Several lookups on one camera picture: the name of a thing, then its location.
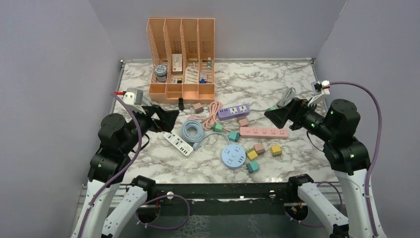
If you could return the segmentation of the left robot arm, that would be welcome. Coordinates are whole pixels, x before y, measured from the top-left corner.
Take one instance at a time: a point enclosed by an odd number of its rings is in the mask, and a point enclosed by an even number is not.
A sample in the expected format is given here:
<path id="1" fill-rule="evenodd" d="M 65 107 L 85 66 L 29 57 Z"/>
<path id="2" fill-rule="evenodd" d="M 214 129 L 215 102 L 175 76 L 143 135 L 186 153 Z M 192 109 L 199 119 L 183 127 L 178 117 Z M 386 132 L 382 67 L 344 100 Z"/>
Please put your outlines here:
<path id="1" fill-rule="evenodd" d="M 158 105 L 145 106 L 144 110 L 129 110 L 130 121 L 118 113 L 109 114 L 101 121 L 100 147 L 90 161 L 87 193 L 73 238 L 115 238 L 137 207 L 155 199 L 156 182 L 138 176 L 134 187 L 129 189 L 129 198 L 108 213 L 126 170 L 134 162 L 129 153 L 136 145 L 142 145 L 148 131 L 171 132 L 179 115 L 178 110 L 165 111 Z"/>

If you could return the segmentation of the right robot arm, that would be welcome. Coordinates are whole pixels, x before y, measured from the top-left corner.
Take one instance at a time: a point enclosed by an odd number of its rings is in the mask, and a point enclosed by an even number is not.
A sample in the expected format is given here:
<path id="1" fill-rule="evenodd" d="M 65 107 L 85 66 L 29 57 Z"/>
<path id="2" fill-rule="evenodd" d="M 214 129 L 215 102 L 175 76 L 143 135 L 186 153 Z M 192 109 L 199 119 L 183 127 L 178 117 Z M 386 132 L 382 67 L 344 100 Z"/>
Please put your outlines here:
<path id="1" fill-rule="evenodd" d="M 287 198 L 303 200 L 332 238 L 385 237 L 368 182 L 372 162 L 367 148 L 354 136 L 360 121 L 355 104 L 336 99 L 322 116 L 306 100 L 294 98 L 265 116 L 278 128 L 290 120 L 291 130 L 304 128 L 324 142 L 323 153 L 338 178 L 347 213 L 342 214 L 308 175 L 289 178 Z"/>

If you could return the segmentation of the green plug adapter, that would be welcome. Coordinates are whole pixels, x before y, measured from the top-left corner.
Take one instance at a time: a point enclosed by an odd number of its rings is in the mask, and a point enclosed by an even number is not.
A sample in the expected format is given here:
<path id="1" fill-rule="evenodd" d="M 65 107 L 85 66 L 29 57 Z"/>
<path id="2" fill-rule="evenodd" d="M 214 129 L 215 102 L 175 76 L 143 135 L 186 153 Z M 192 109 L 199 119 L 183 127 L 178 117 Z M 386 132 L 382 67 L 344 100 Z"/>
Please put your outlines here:
<path id="1" fill-rule="evenodd" d="M 212 130 L 213 130 L 214 132 L 223 132 L 223 125 L 218 124 L 218 123 L 214 123 L 214 124 L 212 125 Z"/>
<path id="2" fill-rule="evenodd" d="M 273 107 L 268 108 L 266 111 L 272 111 L 272 110 L 276 110 L 276 109 L 278 109 L 278 107 L 277 106 L 273 106 Z"/>

